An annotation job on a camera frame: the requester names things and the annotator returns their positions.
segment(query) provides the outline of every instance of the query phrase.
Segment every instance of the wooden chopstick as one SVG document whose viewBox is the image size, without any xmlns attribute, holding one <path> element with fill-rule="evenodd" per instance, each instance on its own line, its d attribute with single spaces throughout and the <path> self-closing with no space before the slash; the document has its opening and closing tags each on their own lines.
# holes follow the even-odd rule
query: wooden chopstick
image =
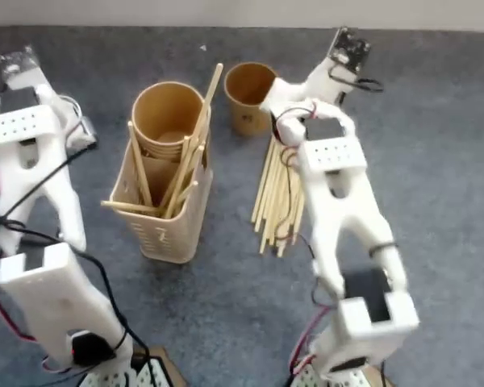
<svg viewBox="0 0 484 387">
<path fill-rule="evenodd" d="M 131 137 L 131 147 L 135 156 L 135 167 L 138 174 L 138 182 L 140 183 L 142 198 L 144 199 L 144 204 L 146 206 L 152 206 L 151 190 L 148 187 L 147 173 L 145 173 L 144 161 L 142 160 L 140 146 L 136 139 L 135 128 L 132 121 L 127 123 L 127 128 L 129 130 L 129 137 Z"/>
<path fill-rule="evenodd" d="M 170 196 L 170 202 L 165 212 L 165 218 L 169 218 L 169 216 L 173 213 L 174 206 L 176 204 L 177 196 L 183 184 L 183 180 L 185 179 L 186 171 L 188 170 L 188 164 L 190 163 L 190 159 L 192 157 L 192 152 L 190 152 L 190 148 L 194 149 L 198 146 L 198 141 L 203 137 L 202 135 L 202 125 L 203 120 L 206 119 L 208 110 L 210 109 L 211 99 L 215 94 L 215 90 L 217 89 L 217 85 L 219 84 L 220 74 L 223 71 L 223 65 L 218 63 L 215 67 L 215 71 L 213 73 L 213 77 L 211 78 L 210 86 L 208 87 L 207 95 L 204 98 L 204 103 L 202 104 L 201 111 L 199 112 L 199 116 L 197 122 L 195 123 L 194 132 L 190 138 L 190 145 L 188 152 L 185 155 L 184 160 L 180 164 L 180 168 L 177 171 L 177 180 L 176 186 L 173 188 L 172 195 Z"/>
</svg>

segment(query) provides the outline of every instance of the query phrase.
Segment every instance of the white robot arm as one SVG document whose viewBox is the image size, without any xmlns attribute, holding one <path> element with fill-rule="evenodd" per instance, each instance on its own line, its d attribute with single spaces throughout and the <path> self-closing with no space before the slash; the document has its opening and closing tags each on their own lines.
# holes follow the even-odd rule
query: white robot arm
<svg viewBox="0 0 484 387">
<path fill-rule="evenodd" d="M 358 85 L 365 59 L 360 49 L 367 55 L 369 45 L 355 44 L 347 29 L 340 30 L 305 82 L 291 85 L 278 78 L 261 104 L 273 117 L 275 136 L 297 149 L 296 168 L 312 222 L 313 270 L 336 300 L 331 323 L 311 344 L 308 359 L 320 379 L 339 377 L 349 385 L 355 371 L 383 361 L 419 325 L 398 246 L 366 174 L 355 124 L 337 106 L 340 96 Z M 309 141 L 304 119 L 337 119 L 344 135 Z M 359 237 L 380 270 L 340 271 L 336 248 L 343 229 Z"/>
<path fill-rule="evenodd" d="M 86 236 L 65 165 L 67 129 L 86 124 L 67 109 L 39 67 L 31 70 L 8 78 L 9 88 L 0 95 L 0 288 L 13 298 L 35 341 L 59 366 L 93 367 L 98 375 L 119 373 L 134 381 L 131 336 L 74 254 L 85 251 Z M 76 141 L 88 146 L 95 139 L 77 131 Z M 27 255 L 18 253 L 22 232 L 7 225 L 26 224 L 42 195 L 58 213 L 64 242 L 54 239 L 56 244 L 44 249 L 42 262 L 33 268 Z"/>
</svg>

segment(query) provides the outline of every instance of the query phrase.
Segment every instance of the red wire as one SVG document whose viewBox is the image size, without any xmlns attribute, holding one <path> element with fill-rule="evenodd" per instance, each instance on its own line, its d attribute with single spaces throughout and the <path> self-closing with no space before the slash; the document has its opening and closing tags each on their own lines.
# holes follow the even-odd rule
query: red wire
<svg viewBox="0 0 484 387">
<path fill-rule="evenodd" d="M 303 345 L 305 345 L 305 342 L 307 341 L 308 336 L 314 330 L 314 328 L 317 326 L 317 324 L 319 324 L 319 322 L 324 317 L 324 315 L 326 313 L 328 313 L 329 311 L 330 311 L 330 308 L 328 306 L 321 308 L 319 313 L 312 319 L 312 321 L 310 321 L 310 323 L 307 325 L 307 328 L 305 328 L 305 330 L 299 336 L 298 343 L 296 344 L 294 350 L 290 354 L 290 359 L 289 359 L 289 371 L 290 371 L 290 373 L 294 373 L 294 367 L 295 367 L 296 363 L 298 362 L 299 353 L 301 352 Z"/>
<path fill-rule="evenodd" d="M 21 330 L 18 328 L 16 323 L 13 321 L 13 319 L 10 317 L 10 315 L 7 313 L 6 309 L 3 307 L 2 303 L 0 302 L 0 317 L 2 317 L 3 321 L 6 323 L 6 325 L 17 335 L 21 340 L 25 340 L 31 343 L 35 343 L 36 339 L 33 336 L 30 336 L 26 333 L 21 332 Z"/>
</svg>

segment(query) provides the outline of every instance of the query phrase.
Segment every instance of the black wire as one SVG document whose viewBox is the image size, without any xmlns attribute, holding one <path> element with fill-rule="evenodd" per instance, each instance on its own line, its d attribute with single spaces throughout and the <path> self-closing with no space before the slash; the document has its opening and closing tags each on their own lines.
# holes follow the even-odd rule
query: black wire
<svg viewBox="0 0 484 387">
<path fill-rule="evenodd" d="M 285 109 L 283 112 L 281 112 L 279 114 L 279 116 L 276 117 L 276 122 L 278 122 L 280 120 L 280 118 L 283 117 L 284 114 L 287 114 L 287 113 L 289 113 L 291 111 L 294 111 L 294 110 L 304 110 L 304 111 L 306 111 L 307 113 L 310 113 L 310 114 L 314 114 L 315 113 L 315 110 L 308 109 L 306 107 L 293 106 L 293 107 L 290 107 L 289 109 Z"/>
<path fill-rule="evenodd" d="M 4 215 L 1 216 L 3 219 L 7 219 L 7 217 L 14 211 L 20 204 L 25 202 L 27 198 L 29 198 L 40 186 L 44 183 L 49 181 L 56 173 L 62 170 L 65 166 L 70 164 L 72 161 L 76 160 L 79 156 L 83 155 L 85 152 L 90 150 L 95 144 L 90 144 L 86 148 L 81 149 L 78 152 L 75 152 L 71 156 L 69 156 L 65 161 L 59 164 L 53 171 L 51 171 L 46 177 L 44 177 L 40 182 L 38 182 L 34 187 L 32 187 L 26 194 L 24 194 Z"/>
<path fill-rule="evenodd" d="M 386 382 L 386 361 L 382 361 L 380 364 L 380 377 L 382 379 L 382 387 L 387 387 Z"/>
<path fill-rule="evenodd" d="M 58 167 L 56 167 L 53 171 L 51 171 L 44 179 L 42 179 L 32 189 L 30 189 L 25 195 L 23 195 L 4 215 L 0 215 L 0 226 L 4 226 L 5 228 L 7 228 L 11 231 L 21 232 L 25 235 L 34 235 L 34 236 L 49 240 L 53 243 L 63 243 L 64 241 L 60 240 L 58 238 L 54 238 L 50 235 L 44 234 L 44 233 L 39 232 L 39 231 L 29 230 L 21 222 L 13 220 L 13 219 L 11 219 L 11 220 L 7 219 L 7 216 L 9 216 L 10 213 L 12 211 L 14 211 L 21 203 L 23 203 L 25 200 L 27 200 L 27 198 L 29 198 L 29 196 L 31 196 L 46 181 L 50 180 L 56 173 L 58 173 L 66 165 L 68 165 L 72 161 L 76 160 L 79 156 L 83 155 L 86 151 L 90 150 L 92 148 L 92 146 L 94 146 L 94 144 L 91 144 L 88 147 L 83 148 L 80 151 L 78 151 L 78 152 L 72 154 L 71 156 L 69 156 L 65 161 L 63 161 L 63 163 L 61 163 Z M 84 260 L 88 260 L 89 262 L 91 262 L 92 264 L 97 266 L 97 268 L 98 268 L 98 270 L 101 274 L 102 280 L 104 282 L 104 285 L 106 286 L 106 292 L 107 292 L 108 298 L 110 299 L 110 303 L 111 303 L 111 306 L 113 308 L 113 311 L 115 312 L 115 316 L 117 317 L 120 324 L 123 326 L 123 328 L 125 330 L 124 337 L 120 340 L 120 343 L 118 345 L 120 346 L 123 343 L 123 341 L 125 340 L 125 335 L 129 334 L 144 349 L 145 359 L 148 362 L 148 369 L 149 369 L 149 372 L 151 373 L 151 383 L 152 383 L 153 387 L 156 387 L 156 380 L 154 378 L 154 371 L 152 369 L 152 364 L 151 364 L 151 361 L 150 361 L 149 348 L 148 348 L 147 344 L 131 329 L 131 327 L 129 326 L 129 324 L 127 322 L 127 319 L 125 318 L 125 316 L 123 316 L 122 312 L 120 311 L 120 309 L 119 309 L 119 307 L 116 303 L 116 299 L 115 299 L 115 296 L 113 294 L 113 290 L 111 288 L 111 283 L 109 281 L 109 278 L 107 277 L 107 273 L 106 273 L 106 270 L 104 269 L 104 266 L 94 256 L 92 256 L 92 255 L 90 255 L 86 252 L 81 252 L 80 250 L 78 250 L 74 246 L 72 246 L 70 243 L 68 243 L 68 245 L 70 246 L 70 248 L 72 249 L 72 251 L 75 254 L 77 254 L 78 256 L 83 258 Z"/>
<path fill-rule="evenodd" d="M 370 93 L 382 93 L 384 91 L 384 85 L 380 81 L 377 81 L 376 79 L 359 78 L 357 79 L 356 82 L 350 82 L 350 81 L 346 81 L 344 78 L 333 75 L 332 72 L 337 66 L 338 66 L 337 64 L 334 64 L 328 70 L 328 76 L 334 81 L 342 83 L 343 85 L 352 86 L 355 89 L 368 91 Z"/>
</svg>

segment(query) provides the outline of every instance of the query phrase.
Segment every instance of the brown paper cup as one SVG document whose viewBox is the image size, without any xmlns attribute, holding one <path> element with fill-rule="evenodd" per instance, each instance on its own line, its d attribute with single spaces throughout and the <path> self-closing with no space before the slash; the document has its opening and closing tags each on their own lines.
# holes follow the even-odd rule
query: brown paper cup
<svg viewBox="0 0 484 387">
<path fill-rule="evenodd" d="M 141 147 L 156 158 L 179 158 L 183 137 L 192 135 L 202 101 L 196 89 L 180 82 L 161 82 L 142 91 L 132 107 Z"/>
<path fill-rule="evenodd" d="M 232 126 L 241 135 L 270 131 L 270 115 L 260 110 L 260 104 L 276 76 L 269 66 L 257 62 L 240 63 L 227 72 L 224 92 L 230 102 Z"/>
</svg>

